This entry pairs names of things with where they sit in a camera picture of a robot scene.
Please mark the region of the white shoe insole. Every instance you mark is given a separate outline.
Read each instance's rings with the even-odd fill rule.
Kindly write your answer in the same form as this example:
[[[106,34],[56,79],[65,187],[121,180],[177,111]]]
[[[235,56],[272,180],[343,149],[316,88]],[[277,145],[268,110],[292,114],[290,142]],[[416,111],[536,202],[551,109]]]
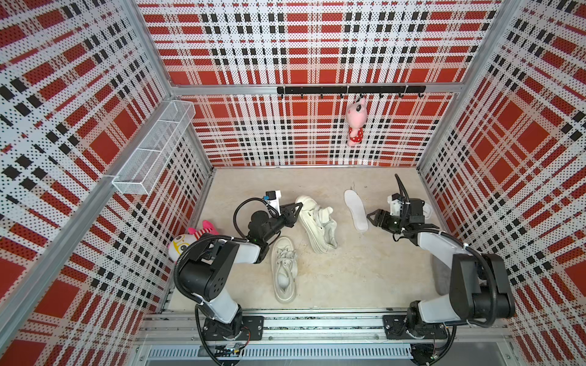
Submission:
[[[369,221],[362,199],[354,190],[349,189],[344,192],[344,201],[353,219],[355,229],[360,233],[366,232],[369,229]]]

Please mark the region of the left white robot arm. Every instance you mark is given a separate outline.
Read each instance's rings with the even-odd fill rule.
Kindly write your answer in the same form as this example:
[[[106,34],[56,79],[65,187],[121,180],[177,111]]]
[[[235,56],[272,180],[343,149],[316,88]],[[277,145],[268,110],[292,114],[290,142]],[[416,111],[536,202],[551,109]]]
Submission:
[[[237,224],[237,215],[247,204],[259,202],[265,206],[252,214],[248,233]],[[271,245],[285,227],[292,228],[302,212],[302,203],[273,207],[263,198],[249,198],[233,213],[233,225],[238,237],[205,234],[190,244],[175,262],[175,289],[195,302],[196,309],[207,318],[224,324],[233,323],[241,307],[225,288],[235,264],[259,264],[269,253]]]

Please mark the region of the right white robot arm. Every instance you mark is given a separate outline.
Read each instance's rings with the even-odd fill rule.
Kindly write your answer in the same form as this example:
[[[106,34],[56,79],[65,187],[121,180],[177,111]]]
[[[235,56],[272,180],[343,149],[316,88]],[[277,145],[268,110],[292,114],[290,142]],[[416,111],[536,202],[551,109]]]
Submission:
[[[410,325],[470,324],[488,328],[498,319],[515,315],[515,301],[502,257],[480,253],[469,244],[428,224],[424,201],[396,195],[392,212],[376,210],[366,215],[375,227],[395,239],[407,239],[440,260],[450,270],[447,294],[415,301],[408,314]]]

